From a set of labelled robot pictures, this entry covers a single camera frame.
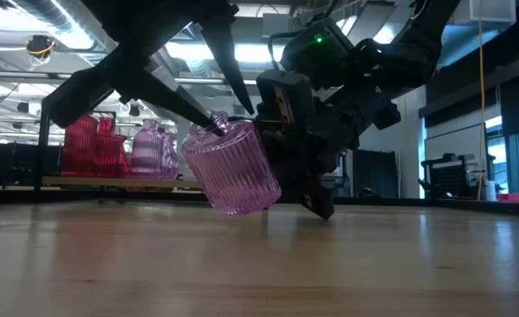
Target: purple glass jar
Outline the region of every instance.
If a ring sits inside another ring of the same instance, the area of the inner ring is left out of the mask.
[[[163,164],[163,136],[155,120],[145,119],[142,129],[134,136],[130,159],[132,178],[159,180]]]
[[[159,129],[163,136],[163,159],[161,164],[161,175],[164,180],[176,180],[179,174],[179,159],[174,150],[174,134],[167,133],[164,129]]]
[[[225,135],[197,126],[182,145],[182,153],[212,207],[228,215],[244,215],[275,203],[281,189],[251,122],[228,122],[226,113],[214,115]]]

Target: wooden tabletop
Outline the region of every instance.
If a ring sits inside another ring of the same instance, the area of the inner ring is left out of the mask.
[[[0,206],[0,316],[519,316],[519,217]]]

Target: black cable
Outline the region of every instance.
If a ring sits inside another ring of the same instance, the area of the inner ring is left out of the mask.
[[[336,9],[337,0],[331,0],[330,6],[328,7],[328,10],[323,14],[323,18],[327,18],[330,16],[330,14],[333,12],[334,9]]]
[[[275,61],[275,56],[273,55],[273,41],[276,39],[292,38],[300,33],[302,33],[302,31],[274,33],[269,37],[269,41],[267,42],[267,49],[269,49],[269,54],[271,55],[271,63],[273,64],[273,68],[275,70],[280,70],[280,68],[278,67],[277,61]]]
[[[277,14],[280,14],[280,12],[277,10],[277,8],[275,8],[272,4],[267,4],[269,5],[271,8],[273,8],[273,10],[277,13]]]
[[[256,18],[259,16],[259,11],[263,8],[264,4],[259,5],[259,9],[256,12]]]
[[[296,17],[296,22],[298,22],[298,24],[299,24],[300,26],[302,26],[303,28],[306,28],[306,27],[304,26],[304,24],[302,24],[302,21],[300,21],[300,16]]]

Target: black robotic arm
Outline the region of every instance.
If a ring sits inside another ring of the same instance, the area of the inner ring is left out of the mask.
[[[276,67],[257,79],[263,103],[256,126],[285,194],[296,195],[324,219],[333,214],[321,175],[336,168],[344,149],[359,147],[369,126],[386,129],[400,122],[391,100],[434,74],[441,35],[459,2],[416,1],[412,18],[390,44],[366,39],[354,47],[324,18],[328,14],[290,34],[281,59],[286,70]],[[324,101],[312,98],[312,89],[331,87],[340,88]]]

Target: red object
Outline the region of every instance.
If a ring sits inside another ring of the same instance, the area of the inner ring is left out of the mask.
[[[86,114],[65,130],[62,157],[63,177],[95,176],[97,126],[97,120]]]
[[[496,198],[499,202],[519,203],[519,194],[498,194]]]
[[[109,118],[100,119],[99,134],[97,135],[97,151],[94,158],[94,164],[97,171],[97,176],[100,178],[122,178],[126,177],[127,169],[124,162],[127,164],[125,157],[125,150],[123,142],[126,136],[115,135],[114,120]]]

